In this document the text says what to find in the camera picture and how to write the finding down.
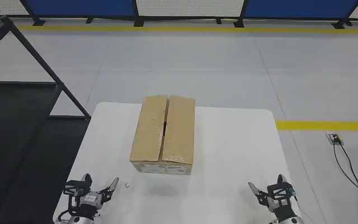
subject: gray floor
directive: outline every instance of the gray floor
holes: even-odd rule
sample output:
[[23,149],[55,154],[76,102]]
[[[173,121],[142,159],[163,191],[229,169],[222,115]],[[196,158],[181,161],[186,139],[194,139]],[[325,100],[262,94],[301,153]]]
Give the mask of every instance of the gray floor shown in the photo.
[[[148,24],[155,25],[181,24]],[[23,33],[90,114],[102,101],[176,94],[198,106],[269,109],[276,120],[358,120],[358,34]],[[0,81],[50,81],[13,36],[0,41],[0,52]],[[61,96],[53,114],[80,112]],[[306,223],[358,223],[358,191],[340,172],[324,133],[279,131],[302,216]],[[340,134],[357,167],[358,133]],[[338,157],[348,170],[340,151]]]

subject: black frame leg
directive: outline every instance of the black frame leg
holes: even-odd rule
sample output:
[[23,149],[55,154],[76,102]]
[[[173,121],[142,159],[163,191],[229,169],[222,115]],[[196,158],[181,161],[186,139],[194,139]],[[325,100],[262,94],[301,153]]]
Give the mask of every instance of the black frame leg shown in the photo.
[[335,24],[332,24],[332,26],[335,29],[345,29],[344,24],[347,24],[347,26],[352,26],[351,21],[349,21],[349,17],[351,16],[351,14],[354,12],[354,10],[358,7],[358,1],[356,1],[356,3],[353,5],[353,7],[348,11],[348,13],[346,14],[346,16],[344,18],[341,18],[338,22],[336,22]]
[[336,22],[335,24],[332,24],[332,26],[337,29],[337,30],[344,30],[344,20],[339,20],[338,22]]
[[65,86],[61,79],[56,75],[56,73],[51,69],[47,62],[41,57],[41,55],[35,50],[35,48],[30,44],[30,42],[24,37],[24,35],[18,30],[18,28],[13,24],[8,18],[4,18],[2,21],[7,23],[8,29],[14,34],[14,36],[20,41],[20,43],[29,51],[29,53],[35,58],[35,60],[41,65],[41,67],[51,76],[51,78],[62,87],[62,90],[65,94],[71,99],[71,101],[77,106],[77,108],[85,115],[87,119],[90,119],[90,114],[85,110],[81,103],[73,96],[70,90]]
[[144,20],[141,18],[136,18],[134,20],[134,27],[143,27],[144,26]]
[[245,28],[244,23],[242,20],[238,19],[236,22],[234,22],[235,28]]
[[20,2],[34,21],[34,24],[32,24],[33,26],[42,26],[46,22],[46,20],[41,20],[38,16],[34,14],[30,6],[27,4],[26,0],[20,0]]
[[92,21],[93,21],[93,18],[87,18],[86,24],[90,24],[90,23],[92,23]]
[[242,8],[241,8],[241,13],[240,13],[240,17],[237,19],[236,22],[234,22],[234,26],[236,28],[245,28],[243,20],[245,17],[245,13],[246,13],[246,8],[247,8],[247,4],[248,4],[249,0],[244,0],[244,3],[242,4]]
[[352,24],[352,22],[351,22],[350,20],[347,20],[347,21],[346,21],[346,25],[347,25],[347,26],[353,26],[353,24]]

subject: yellow floor line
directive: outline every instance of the yellow floor line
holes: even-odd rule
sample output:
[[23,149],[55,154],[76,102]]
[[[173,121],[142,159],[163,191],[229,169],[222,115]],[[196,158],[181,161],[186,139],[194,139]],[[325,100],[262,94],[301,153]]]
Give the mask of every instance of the yellow floor line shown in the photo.
[[358,30],[294,29],[294,28],[234,28],[234,27],[132,27],[132,26],[19,26],[20,30],[50,31],[180,31],[180,32],[303,32],[316,34],[358,34]]
[[358,122],[276,121],[277,130],[358,130]]

